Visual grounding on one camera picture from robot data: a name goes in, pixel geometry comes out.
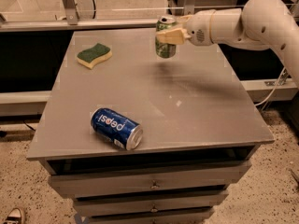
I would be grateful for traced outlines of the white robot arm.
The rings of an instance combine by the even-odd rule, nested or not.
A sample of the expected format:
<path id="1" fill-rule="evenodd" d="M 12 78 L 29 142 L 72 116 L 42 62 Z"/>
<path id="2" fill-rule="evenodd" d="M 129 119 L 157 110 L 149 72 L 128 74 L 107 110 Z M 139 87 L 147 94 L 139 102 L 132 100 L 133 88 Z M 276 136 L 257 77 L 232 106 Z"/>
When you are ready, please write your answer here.
<path id="1" fill-rule="evenodd" d="M 299 26 L 281 0 L 249 0 L 242 8 L 203 10 L 156 33 L 158 41 L 195 46 L 225 44 L 237 49 L 271 49 L 299 87 Z"/>

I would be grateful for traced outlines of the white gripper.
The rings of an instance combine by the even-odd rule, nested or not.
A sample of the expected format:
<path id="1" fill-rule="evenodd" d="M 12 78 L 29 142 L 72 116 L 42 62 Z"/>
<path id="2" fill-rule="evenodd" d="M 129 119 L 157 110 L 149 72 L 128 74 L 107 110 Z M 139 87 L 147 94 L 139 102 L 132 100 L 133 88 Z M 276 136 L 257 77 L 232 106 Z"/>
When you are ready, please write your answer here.
<path id="1" fill-rule="evenodd" d="M 196 14 L 176 17 L 177 23 L 186 23 L 185 28 L 165 29 L 156 33 L 161 43 L 182 45 L 187 39 L 195 46 L 209 46 L 213 42 L 210 37 L 212 16 L 215 10 L 203 10 Z"/>

